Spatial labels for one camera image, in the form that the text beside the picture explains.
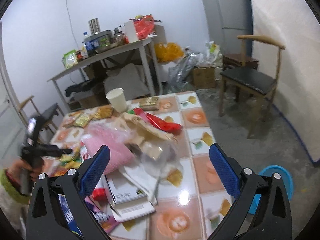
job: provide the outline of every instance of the white table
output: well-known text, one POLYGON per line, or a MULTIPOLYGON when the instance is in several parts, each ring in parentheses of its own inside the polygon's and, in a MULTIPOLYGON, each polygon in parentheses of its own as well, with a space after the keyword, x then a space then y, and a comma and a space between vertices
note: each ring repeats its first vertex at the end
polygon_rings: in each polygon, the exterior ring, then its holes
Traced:
POLYGON ((77 65, 73 66, 72 68, 69 69, 65 69, 64 71, 62 71, 61 73, 55 75, 54 77, 52 77, 51 79, 49 79, 47 82, 52 81, 53 85, 55 87, 55 89, 57 90, 62 102, 64 103, 65 107, 70 110, 69 105, 65 99, 65 97, 63 96, 58 84, 57 84, 57 80, 64 77, 65 75, 68 75, 70 73, 72 73, 73 71, 79 70, 81 71, 81 68, 87 65, 90 65, 94 62, 103 60, 105 58, 108 57, 112 57, 114 55, 126 52, 126 51, 130 51, 130 50, 134 50, 134 49, 139 49, 139 53, 140 53, 140 57, 141 57, 141 61, 142 61, 142 65, 143 65, 143 69, 146 75, 146 79, 147 79, 147 84, 148 84, 148 88, 150 91, 151 96, 155 96, 155 88, 153 86, 153 82, 152 82, 152 77, 151 77, 151 73, 150 73, 150 67, 148 64, 148 60, 147 60, 147 54, 145 51, 145 46, 148 45, 150 52, 151 52, 151 57, 155 66, 155 70, 156 70, 156 76, 157 76, 157 81, 158 81, 158 85, 159 85, 159 94, 162 95, 163 93, 163 87, 162 87, 162 83, 160 81, 160 71, 159 71, 159 66, 158 66, 158 60, 156 57, 156 52, 155 52, 155 47, 154 47, 154 43, 152 38, 146 38, 144 40, 140 40, 140 41, 136 41, 133 43, 129 43, 129 44, 125 44, 110 50, 107 50, 103 53, 97 54, 95 56, 89 57, 81 62, 79 62, 77 65))

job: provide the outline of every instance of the white door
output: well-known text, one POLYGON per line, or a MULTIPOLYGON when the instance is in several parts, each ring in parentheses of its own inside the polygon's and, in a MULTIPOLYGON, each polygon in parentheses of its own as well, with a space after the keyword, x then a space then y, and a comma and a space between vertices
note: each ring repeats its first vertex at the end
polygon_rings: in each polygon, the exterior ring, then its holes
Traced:
POLYGON ((20 153, 20 147, 25 136, 25 126, 14 107, 14 103, 17 103, 17 98, 5 67, 1 22, 0 73, 0 166, 7 167, 20 153))

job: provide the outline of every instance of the green sleeve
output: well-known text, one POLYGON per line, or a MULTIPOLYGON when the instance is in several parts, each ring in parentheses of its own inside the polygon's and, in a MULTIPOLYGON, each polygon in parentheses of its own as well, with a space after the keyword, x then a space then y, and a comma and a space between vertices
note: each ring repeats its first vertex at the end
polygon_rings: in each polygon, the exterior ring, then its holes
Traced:
POLYGON ((30 196, 23 196, 12 185, 5 174, 5 170, 0 172, 0 183, 12 199, 20 204, 28 205, 30 196))

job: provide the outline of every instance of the person's hand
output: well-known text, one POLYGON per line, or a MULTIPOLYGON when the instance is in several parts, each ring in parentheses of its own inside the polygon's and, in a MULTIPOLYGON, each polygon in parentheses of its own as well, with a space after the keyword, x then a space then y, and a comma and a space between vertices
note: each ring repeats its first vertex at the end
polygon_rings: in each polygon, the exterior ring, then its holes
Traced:
POLYGON ((7 169, 7 175, 11 178, 14 179, 15 182, 17 182, 20 185, 20 174, 21 174, 21 169, 26 169, 30 171, 30 178, 33 181, 36 181, 40 173, 42 172, 42 166, 32 169, 32 167, 22 159, 17 159, 14 161, 14 163, 7 169))

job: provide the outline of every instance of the blue plastic bucket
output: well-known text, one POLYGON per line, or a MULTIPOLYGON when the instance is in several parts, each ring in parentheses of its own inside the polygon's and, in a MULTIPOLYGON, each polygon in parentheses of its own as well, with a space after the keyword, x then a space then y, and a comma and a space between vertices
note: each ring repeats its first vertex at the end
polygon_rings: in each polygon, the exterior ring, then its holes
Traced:
MULTIPOLYGON (((278 165, 271 165, 271 166, 264 168, 259 173, 259 175, 271 177, 272 174, 275 172, 277 172, 281 175, 281 178, 284 183, 284 187, 287 191, 288 198, 289 198, 289 200, 291 200, 291 197, 293 194, 293 180, 292 180, 290 173, 285 168, 278 166, 278 165)), ((257 194, 254 196, 251 207, 249 209, 250 214, 252 214, 252 215, 255 214, 257 207, 258 207, 258 204, 259 204, 260 197, 261 197, 261 194, 257 194)))

